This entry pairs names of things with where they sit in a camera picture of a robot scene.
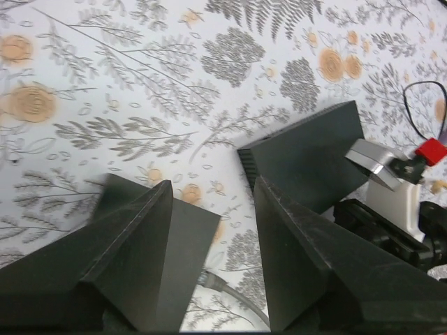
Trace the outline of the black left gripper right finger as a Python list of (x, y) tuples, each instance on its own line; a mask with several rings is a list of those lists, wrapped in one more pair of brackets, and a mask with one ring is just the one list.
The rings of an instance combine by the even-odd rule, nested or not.
[(442, 334), (446, 285), (303, 207), (254, 188), (270, 329), (281, 334)]

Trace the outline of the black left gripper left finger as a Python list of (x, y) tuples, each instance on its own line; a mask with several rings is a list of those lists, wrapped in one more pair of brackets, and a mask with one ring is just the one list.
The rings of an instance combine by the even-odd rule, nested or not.
[(127, 204), (121, 191), (89, 225), (1, 270), (1, 332), (101, 332), (111, 312), (132, 330), (156, 319), (173, 209), (162, 181)]

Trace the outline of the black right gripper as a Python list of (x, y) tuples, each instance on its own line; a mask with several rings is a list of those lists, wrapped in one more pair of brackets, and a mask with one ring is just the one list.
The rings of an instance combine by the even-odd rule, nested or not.
[(446, 208), (433, 202), (420, 203), (421, 242), (357, 199), (338, 202), (333, 216), (339, 226), (420, 270), (446, 264)]

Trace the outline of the black network switch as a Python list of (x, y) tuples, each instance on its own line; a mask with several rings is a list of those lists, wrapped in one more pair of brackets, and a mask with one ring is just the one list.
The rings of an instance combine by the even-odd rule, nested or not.
[(111, 237), (83, 276), (140, 333), (177, 333), (220, 217), (175, 199), (169, 180), (148, 188), (109, 174), (93, 219)]
[(250, 187), (258, 176), (265, 177), (322, 214), (367, 182), (345, 157), (363, 137), (357, 105), (351, 100), (240, 147), (237, 154)]

